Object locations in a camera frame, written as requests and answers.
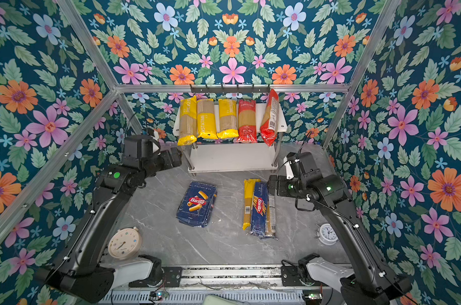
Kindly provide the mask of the blue Barilla spaghetti bag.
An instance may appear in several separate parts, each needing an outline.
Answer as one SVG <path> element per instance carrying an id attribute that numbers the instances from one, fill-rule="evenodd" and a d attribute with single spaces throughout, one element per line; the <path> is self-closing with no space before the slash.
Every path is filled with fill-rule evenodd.
<path id="1" fill-rule="evenodd" d="M 250 233 L 259 238 L 266 237 L 267 211 L 268 211 L 268 187 L 265 182 L 256 182 L 251 206 Z"/>

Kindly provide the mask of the clear spaghetti bag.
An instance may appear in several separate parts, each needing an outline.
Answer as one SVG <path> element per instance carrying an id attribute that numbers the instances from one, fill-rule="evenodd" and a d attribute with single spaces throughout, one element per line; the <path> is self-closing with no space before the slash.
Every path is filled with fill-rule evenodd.
<path id="1" fill-rule="evenodd" d="M 268 188 L 268 208 L 265 237 L 276 237 L 276 188 L 274 186 L 270 186 Z"/>

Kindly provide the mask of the yellow Pastatime spaghetti bag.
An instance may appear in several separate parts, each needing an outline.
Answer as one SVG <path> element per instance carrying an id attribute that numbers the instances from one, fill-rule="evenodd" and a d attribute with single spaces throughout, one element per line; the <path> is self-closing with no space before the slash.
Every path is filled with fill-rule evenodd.
<path id="1" fill-rule="evenodd" d="M 216 140 L 216 121 L 213 99 L 201 99 L 197 101 L 197 131 L 198 137 Z"/>

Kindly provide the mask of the red-ended spaghetti bag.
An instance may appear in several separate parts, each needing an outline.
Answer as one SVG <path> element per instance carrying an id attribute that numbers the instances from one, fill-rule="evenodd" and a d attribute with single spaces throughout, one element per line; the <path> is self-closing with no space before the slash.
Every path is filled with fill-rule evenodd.
<path id="1" fill-rule="evenodd" d="M 279 97 L 275 90 L 271 90 L 268 95 L 265 112 L 260 126 L 260 133 L 263 142 L 269 147 L 274 144 L 277 137 L 278 115 Z"/>

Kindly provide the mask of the blue Barilla pasta bag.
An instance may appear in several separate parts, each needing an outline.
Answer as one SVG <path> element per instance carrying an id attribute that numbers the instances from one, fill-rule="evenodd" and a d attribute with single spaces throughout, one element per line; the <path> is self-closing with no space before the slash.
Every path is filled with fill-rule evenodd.
<path id="1" fill-rule="evenodd" d="M 176 218 L 191 227 L 206 227 L 217 197 L 215 185 L 193 181 L 178 207 Z"/>

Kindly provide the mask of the red Barilla spaghetti bag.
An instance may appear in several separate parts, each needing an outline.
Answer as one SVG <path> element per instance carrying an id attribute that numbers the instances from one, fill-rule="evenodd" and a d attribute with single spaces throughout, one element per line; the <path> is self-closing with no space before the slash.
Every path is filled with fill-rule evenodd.
<path id="1" fill-rule="evenodd" d="M 257 143 L 256 102 L 240 100 L 238 107 L 238 134 L 240 143 Z"/>

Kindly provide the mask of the yellow wholewheat spaghetti bag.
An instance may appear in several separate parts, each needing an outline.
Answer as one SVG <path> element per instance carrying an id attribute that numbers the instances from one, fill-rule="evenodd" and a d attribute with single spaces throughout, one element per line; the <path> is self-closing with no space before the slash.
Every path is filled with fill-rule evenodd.
<path id="1" fill-rule="evenodd" d="M 219 139 L 232 139 L 239 136 L 237 128 L 237 103 L 231 99 L 220 99 L 219 106 Z"/>

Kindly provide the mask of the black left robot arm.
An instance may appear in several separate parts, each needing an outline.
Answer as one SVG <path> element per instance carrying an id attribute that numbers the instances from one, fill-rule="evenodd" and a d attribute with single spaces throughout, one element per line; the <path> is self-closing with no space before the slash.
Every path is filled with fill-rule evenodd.
<path id="1" fill-rule="evenodd" d="M 138 188 L 157 172 L 182 164 L 175 147 L 162 150 L 151 135 L 133 135 L 124 141 L 119 165 L 106 167 L 97 179 L 92 204 L 65 248 L 34 278 L 88 303 L 101 301 L 112 289 L 131 282 L 159 285 L 164 276 L 161 260 L 140 255 L 127 262 L 102 264 L 101 258 L 119 216 Z"/>

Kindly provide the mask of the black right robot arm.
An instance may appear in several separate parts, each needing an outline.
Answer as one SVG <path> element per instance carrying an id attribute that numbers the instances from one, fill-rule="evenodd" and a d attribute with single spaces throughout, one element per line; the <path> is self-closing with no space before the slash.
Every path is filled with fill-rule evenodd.
<path id="1" fill-rule="evenodd" d="M 344 304 L 396 304 L 412 289 L 405 274 L 397 274 L 376 248 L 357 217 L 352 196 L 338 175 L 324 176 L 310 152 L 290 152 L 286 175 L 272 175 L 269 186 L 278 196 L 305 200 L 331 226 L 351 263 L 347 269 L 318 254 L 300 259 L 295 267 L 302 283 L 320 282 L 337 291 Z"/>

